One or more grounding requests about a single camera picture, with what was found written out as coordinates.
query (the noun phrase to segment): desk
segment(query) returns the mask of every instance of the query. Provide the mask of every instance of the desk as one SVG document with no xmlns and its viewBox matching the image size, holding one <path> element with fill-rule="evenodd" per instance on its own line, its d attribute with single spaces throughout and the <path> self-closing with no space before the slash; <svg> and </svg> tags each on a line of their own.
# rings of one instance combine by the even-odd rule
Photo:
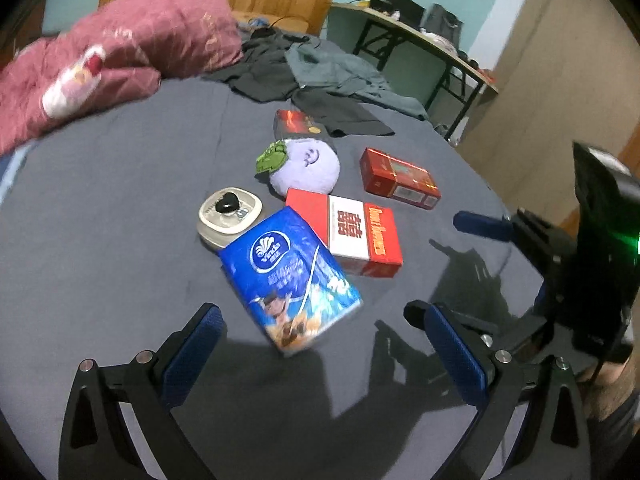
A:
<svg viewBox="0 0 640 480">
<path fill-rule="evenodd" d="M 352 12 L 357 12 L 366 17 L 367 21 L 364 28 L 362 29 L 360 37 L 358 38 L 356 46 L 353 49 L 353 54 L 358 55 L 360 51 L 363 51 L 370 56 L 375 57 L 378 60 L 377 68 L 380 71 L 384 69 L 386 62 L 389 60 L 389 57 L 391 56 L 391 53 L 393 52 L 395 47 L 401 43 L 404 43 L 405 41 L 413 43 L 415 46 L 426 50 L 430 54 L 433 54 L 446 63 L 446 67 L 444 69 L 444 72 L 442 73 L 442 76 L 440 77 L 436 87 L 433 89 L 433 92 L 424 105 L 425 109 L 428 111 L 440 88 L 453 95 L 453 97 L 455 97 L 462 103 L 462 109 L 460 110 L 460 113 L 456 116 L 456 119 L 453 121 L 453 123 L 451 123 L 451 126 L 447 130 L 447 133 L 444 135 L 444 138 L 446 140 L 450 139 L 456 127 L 460 124 L 460 121 L 468 112 L 470 106 L 478 97 L 480 91 L 482 90 L 482 88 L 484 88 L 484 86 L 488 86 L 494 92 L 498 93 L 498 89 L 491 83 L 491 81 L 486 78 L 486 76 L 478 72 L 478 70 L 473 69 L 473 67 L 462 61 L 458 56 L 454 56 L 453 54 L 444 50 L 434 41 L 421 34 L 420 31 L 409 27 L 409 25 L 398 22 L 393 18 L 390 18 L 386 14 L 382 14 L 382 12 L 377 12 L 376 10 L 369 9 L 369 7 L 359 7 L 350 4 L 331 4 L 331 6 L 334 9 L 345 9 Z M 369 34 L 371 27 L 373 26 L 382 28 L 384 32 L 370 40 L 367 40 L 367 35 Z M 385 43 L 377 50 L 369 49 L 372 44 L 379 41 L 385 41 Z M 462 78 L 459 78 L 458 76 L 450 73 L 453 67 L 459 69 L 462 72 Z M 450 76 L 453 76 L 456 79 L 460 79 L 462 83 L 461 94 L 457 94 L 449 88 Z M 465 95 L 466 76 L 469 76 L 471 79 L 478 83 L 471 94 L 468 96 L 468 98 Z"/>
</svg>

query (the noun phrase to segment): gray clothing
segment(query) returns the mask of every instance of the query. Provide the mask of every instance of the gray clothing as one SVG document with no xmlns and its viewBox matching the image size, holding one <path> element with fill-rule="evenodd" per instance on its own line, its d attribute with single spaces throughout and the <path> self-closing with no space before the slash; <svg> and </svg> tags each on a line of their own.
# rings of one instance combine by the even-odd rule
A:
<svg viewBox="0 0 640 480">
<path fill-rule="evenodd" d="M 427 118 L 418 99 L 396 94 L 385 77 L 361 57 L 325 52 L 303 43 L 291 45 L 286 58 L 300 88 L 323 88 L 329 93 L 351 96 L 416 119 Z"/>
</svg>

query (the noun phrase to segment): cardboard box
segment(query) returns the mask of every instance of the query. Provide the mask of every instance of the cardboard box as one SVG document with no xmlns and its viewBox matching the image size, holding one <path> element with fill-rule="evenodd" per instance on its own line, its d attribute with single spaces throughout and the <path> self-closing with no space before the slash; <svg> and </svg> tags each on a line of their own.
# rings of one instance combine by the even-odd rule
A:
<svg viewBox="0 0 640 480">
<path fill-rule="evenodd" d="M 404 160 L 366 148 L 360 159 L 364 189 L 402 202 L 433 209 L 440 191 L 427 170 Z"/>
<path fill-rule="evenodd" d="M 276 110 L 273 119 L 273 135 L 276 140 L 309 138 L 322 140 L 335 151 L 334 140 L 326 128 L 304 112 Z"/>
<path fill-rule="evenodd" d="M 289 189 L 287 205 L 305 219 L 345 272 L 388 278 L 402 266 L 391 209 L 299 189 Z"/>
</svg>

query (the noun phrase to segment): orange item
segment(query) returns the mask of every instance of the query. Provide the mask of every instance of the orange item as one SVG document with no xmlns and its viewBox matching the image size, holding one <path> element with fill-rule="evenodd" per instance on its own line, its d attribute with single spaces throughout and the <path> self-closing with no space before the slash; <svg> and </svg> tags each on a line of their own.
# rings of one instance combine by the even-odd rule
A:
<svg viewBox="0 0 640 480">
<path fill-rule="evenodd" d="M 293 188 L 287 205 L 311 226 L 345 272 L 389 278 L 402 266 L 391 209 Z"/>
<path fill-rule="evenodd" d="M 433 209 L 440 200 L 438 186 L 427 170 L 366 148 L 360 159 L 364 189 L 402 202 Z"/>
</svg>

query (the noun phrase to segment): pink comforter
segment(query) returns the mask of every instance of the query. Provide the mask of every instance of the pink comforter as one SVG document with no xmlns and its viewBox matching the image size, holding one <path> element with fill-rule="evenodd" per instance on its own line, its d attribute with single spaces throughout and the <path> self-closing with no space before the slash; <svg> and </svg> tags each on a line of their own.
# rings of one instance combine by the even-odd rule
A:
<svg viewBox="0 0 640 480">
<path fill-rule="evenodd" d="M 102 60 L 86 62 L 91 52 Z M 241 57 L 226 0 L 114 0 L 68 33 L 28 46 L 0 73 L 0 155 L 73 118 L 146 98 L 161 77 L 189 77 Z M 65 90 L 70 79 L 79 91 Z"/>
</svg>

